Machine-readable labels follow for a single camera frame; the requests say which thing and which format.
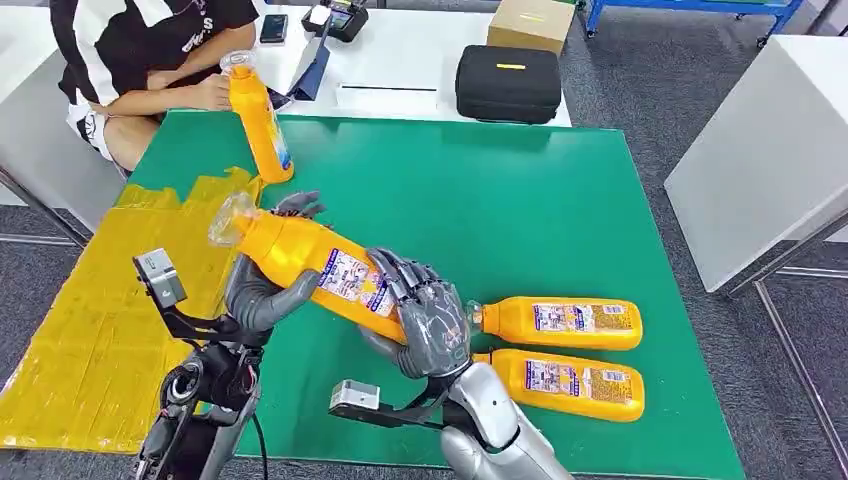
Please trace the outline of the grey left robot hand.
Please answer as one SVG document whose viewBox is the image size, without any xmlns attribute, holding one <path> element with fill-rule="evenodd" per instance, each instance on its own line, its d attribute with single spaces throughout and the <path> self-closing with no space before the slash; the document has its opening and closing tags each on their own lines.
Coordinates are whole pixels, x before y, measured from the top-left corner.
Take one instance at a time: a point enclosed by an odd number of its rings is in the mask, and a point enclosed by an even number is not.
<svg viewBox="0 0 848 480">
<path fill-rule="evenodd" d="M 264 332 L 307 302 L 321 274 L 303 270 L 288 288 L 270 281 L 248 256 L 239 253 L 226 290 L 228 313 L 246 330 Z"/>
</svg>

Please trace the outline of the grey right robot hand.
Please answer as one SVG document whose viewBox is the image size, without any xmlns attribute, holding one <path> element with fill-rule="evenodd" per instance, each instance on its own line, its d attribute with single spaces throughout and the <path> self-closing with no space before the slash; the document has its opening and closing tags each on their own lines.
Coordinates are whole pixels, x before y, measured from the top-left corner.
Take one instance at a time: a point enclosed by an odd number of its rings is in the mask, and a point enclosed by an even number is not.
<svg viewBox="0 0 848 480">
<path fill-rule="evenodd" d="M 368 248 L 395 303 L 401 344 L 363 326 L 367 345 L 411 379 L 450 375 L 471 362 L 470 326 L 455 285 L 429 265 L 384 248 Z"/>
</svg>

